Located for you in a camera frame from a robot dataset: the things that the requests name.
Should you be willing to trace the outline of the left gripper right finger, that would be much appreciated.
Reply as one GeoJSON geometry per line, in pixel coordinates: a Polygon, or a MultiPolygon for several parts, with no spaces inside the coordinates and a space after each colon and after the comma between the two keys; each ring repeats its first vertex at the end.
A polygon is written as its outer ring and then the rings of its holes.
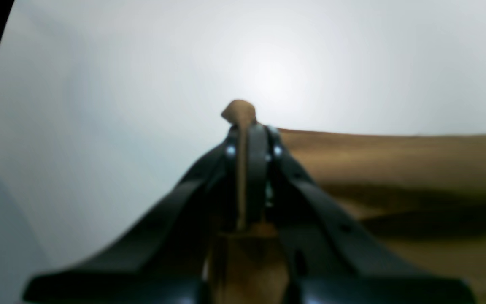
{"type": "Polygon", "coordinates": [[[312,180],[274,127],[247,128],[247,223],[271,221],[289,275],[283,304],[473,304],[379,244],[312,180]]]}

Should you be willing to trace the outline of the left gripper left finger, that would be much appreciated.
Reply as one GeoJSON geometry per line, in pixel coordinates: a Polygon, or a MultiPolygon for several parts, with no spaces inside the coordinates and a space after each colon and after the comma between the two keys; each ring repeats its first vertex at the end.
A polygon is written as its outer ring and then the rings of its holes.
{"type": "Polygon", "coordinates": [[[29,304],[210,304],[203,268],[215,202],[236,216],[235,162],[239,131],[204,154],[177,185],[113,244],[64,271],[32,278],[29,304]]]}

